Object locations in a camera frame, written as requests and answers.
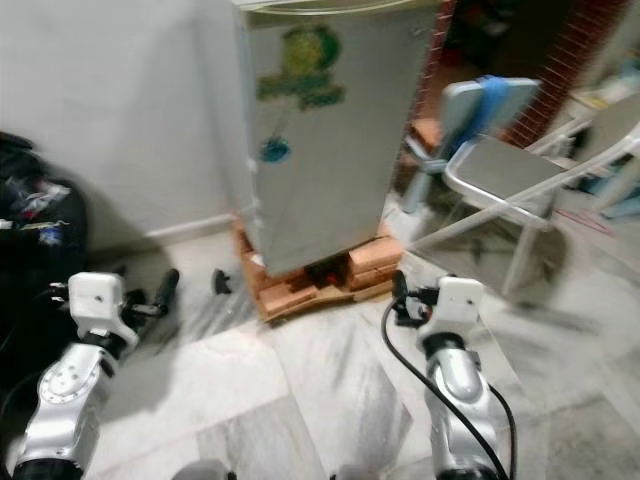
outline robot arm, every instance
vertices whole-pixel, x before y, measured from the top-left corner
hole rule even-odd
[[[402,272],[394,277],[396,323],[418,329],[417,346],[427,358],[425,380],[437,390],[427,385],[425,394],[437,480],[506,478],[502,466],[495,462],[497,436],[489,414],[490,386],[480,372],[477,356],[466,350],[464,342],[464,336],[479,322],[483,290],[475,280],[443,277],[437,288],[409,291]],[[485,446],[451,406],[466,417]],[[486,447],[491,449],[493,459]]]
[[[69,307],[79,343],[42,376],[38,408],[26,430],[14,480],[77,480],[87,471],[99,436],[100,413],[120,363],[149,318],[168,312],[179,274],[170,270],[155,301],[126,297],[120,276],[79,273],[69,279]]]

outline marble floor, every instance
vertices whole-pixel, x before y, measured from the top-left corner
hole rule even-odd
[[[567,235],[554,291],[525,303],[488,291],[468,341],[515,412],[520,479],[640,479],[638,285]],[[123,262],[130,288],[153,291],[170,266],[182,278],[173,312],[115,379],[88,478],[169,480],[208,458],[239,479],[327,479],[344,465],[389,480],[433,478],[423,387],[380,338],[388,298],[270,327],[227,233]],[[215,268],[230,274],[232,294],[213,294]],[[412,255],[401,268],[415,284],[445,273]],[[391,336],[424,367],[414,331]],[[506,419],[493,407],[506,459]]]

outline refrigerator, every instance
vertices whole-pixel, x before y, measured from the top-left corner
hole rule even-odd
[[[433,0],[203,2],[205,90],[235,212],[270,274],[375,236]]]

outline refrigerator door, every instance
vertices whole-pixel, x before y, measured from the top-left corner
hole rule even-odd
[[[372,238],[438,2],[239,8],[259,248],[272,274]]]

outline wall baseboard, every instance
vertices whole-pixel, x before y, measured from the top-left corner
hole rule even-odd
[[[127,255],[158,250],[168,245],[173,245],[174,243],[213,235],[228,230],[231,227],[232,221],[233,215],[227,213],[204,220],[152,230],[135,240],[91,250],[89,252],[89,262],[105,262]]]

